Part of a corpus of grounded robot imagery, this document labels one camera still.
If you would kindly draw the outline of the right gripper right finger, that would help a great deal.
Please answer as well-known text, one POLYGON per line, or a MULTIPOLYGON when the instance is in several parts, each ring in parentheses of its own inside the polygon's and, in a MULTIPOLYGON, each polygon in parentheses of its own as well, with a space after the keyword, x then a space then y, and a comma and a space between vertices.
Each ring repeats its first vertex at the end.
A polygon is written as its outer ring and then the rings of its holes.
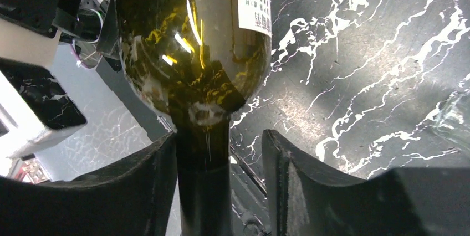
POLYGON ((321 162, 276 130, 262 158, 273 235, 468 235, 469 169, 399 167, 369 180, 321 162))

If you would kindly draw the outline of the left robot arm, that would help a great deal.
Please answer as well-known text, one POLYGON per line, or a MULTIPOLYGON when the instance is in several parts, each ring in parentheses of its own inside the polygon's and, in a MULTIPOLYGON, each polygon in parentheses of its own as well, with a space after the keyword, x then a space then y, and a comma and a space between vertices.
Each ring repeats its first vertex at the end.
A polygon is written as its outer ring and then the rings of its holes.
POLYGON ((57 145, 86 118, 50 72, 58 46, 82 66, 118 61, 114 0, 1 0, 1 155, 57 145))

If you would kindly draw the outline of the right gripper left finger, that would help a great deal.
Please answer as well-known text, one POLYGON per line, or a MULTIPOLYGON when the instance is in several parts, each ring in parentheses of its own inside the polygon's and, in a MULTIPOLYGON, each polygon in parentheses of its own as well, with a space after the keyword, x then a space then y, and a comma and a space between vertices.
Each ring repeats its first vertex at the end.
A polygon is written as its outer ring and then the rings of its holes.
POLYGON ((174 138, 72 181, 1 178, 1 234, 165 235, 177 179, 174 138))

